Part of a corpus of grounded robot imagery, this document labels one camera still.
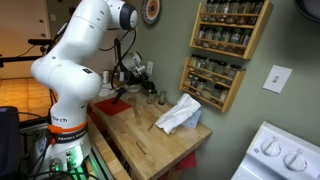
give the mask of stove knob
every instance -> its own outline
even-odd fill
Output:
[[[284,163],[291,171],[302,172],[307,168],[306,161],[296,154],[288,154],[284,157]]]
[[[262,144],[262,152],[267,156],[278,156],[280,154],[280,146],[271,141],[266,141]]]

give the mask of floor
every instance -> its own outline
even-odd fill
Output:
[[[51,106],[49,89],[33,78],[0,80],[0,106],[15,106],[19,112],[46,116]],[[20,121],[34,119],[20,114]]]

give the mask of spice rack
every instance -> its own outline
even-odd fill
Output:
[[[200,3],[198,7],[198,13],[197,17],[194,23],[193,31],[192,31],[192,37],[190,41],[190,47],[193,48],[198,48],[206,51],[212,51],[212,52],[217,52],[229,56],[234,56],[234,57],[239,57],[242,59],[251,59],[253,56],[253,53],[258,45],[259,39],[262,35],[262,32],[267,24],[267,21],[269,19],[269,16],[272,11],[272,3],[270,0],[265,0],[263,7],[260,11],[259,14],[228,14],[228,13],[204,13],[205,12],[205,6]],[[226,15],[226,16],[247,16],[247,17],[258,17],[257,22],[255,25],[237,25],[237,24],[227,24],[227,23],[218,23],[218,22],[203,22],[201,20],[201,16],[219,16],[219,15]],[[239,44],[233,44],[233,43],[226,43],[226,42],[221,42],[221,41],[214,41],[214,40],[206,40],[206,39],[198,39],[198,34],[199,34],[199,29],[200,27],[205,26],[205,27],[231,27],[231,28],[240,28],[240,29],[251,29],[251,38],[248,42],[247,46],[239,45]],[[202,41],[202,42],[208,42],[208,43],[218,43],[218,44],[223,44],[225,46],[233,46],[236,48],[241,48],[243,49],[243,54],[237,54],[234,52],[228,52],[228,51],[223,51],[219,49],[212,49],[212,48],[207,48],[207,47],[202,47],[196,45],[196,41]]]
[[[222,82],[216,82],[216,81],[213,80],[213,78],[209,78],[209,77],[201,75],[201,74],[196,74],[195,72],[190,71],[189,67],[192,67],[193,69],[199,69],[199,70],[201,70],[203,72],[211,73],[213,77],[214,76],[218,76],[219,78],[223,78],[223,79],[225,79],[227,81],[231,81],[231,85],[227,85],[227,84],[222,83]],[[237,71],[235,76],[234,76],[234,78],[231,79],[231,78],[229,78],[227,76],[224,76],[224,75],[221,75],[221,74],[217,74],[215,72],[208,71],[206,69],[198,68],[196,66],[191,66],[190,65],[190,57],[187,56],[186,61],[185,61],[185,65],[184,65],[184,68],[183,68],[183,73],[182,73],[179,89],[181,91],[184,91],[184,92],[192,95],[193,97],[195,97],[197,99],[200,99],[200,100],[202,100],[202,101],[204,101],[206,103],[209,103],[210,105],[218,108],[221,112],[226,112],[226,111],[228,111],[230,109],[230,107],[231,107],[231,105],[233,103],[233,100],[234,100],[234,98],[235,98],[235,96],[236,96],[236,94],[238,92],[238,89],[240,87],[240,84],[242,82],[242,79],[243,79],[245,73],[246,73],[245,70]],[[227,88],[228,89],[228,94],[227,94],[227,97],[226,97],[225,101],[223,102],[219,98],[216,98],[216,97],[214,97],[212,95],[210,96],[210,100],[209,100],[209,99],[204,98],[201,95],[196,95],[194,92],[190,91],[190,88],[191,88],[191,89],[193,89],[195,91],[203,93],[199,89],[185,84],[188,74],[192,74],[194,76],[200,77],[200,78],[205,79],[207,81],[219,84],[219,85],[223,86],[224,88]]]

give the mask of red object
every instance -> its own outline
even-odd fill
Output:
[[[107,114],[108,116],[113,116],[122,112],[126,109],[129,109],[131,106],[126,102],[122,101],[121,99],[118,100],[116,104],[112,104],[115,98],[107,99],[105,101],[101,101],[95,103],[94,105],[99,108],[102,112]]]
[[[176,169],[186,169],[197,166],[196,154],[195,151],[192,151],[189,155],[183,158],[177,165]]]

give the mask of wall outlet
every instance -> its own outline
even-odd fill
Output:
[[[50,17],[51,17],[51,21],[56,21],[56,15],[55,14],[51,14]]]
[[[152,68],[153,68],[153,62],[148,61],[148,65],[147,65],[147,73],[148,74],[152,74]]]

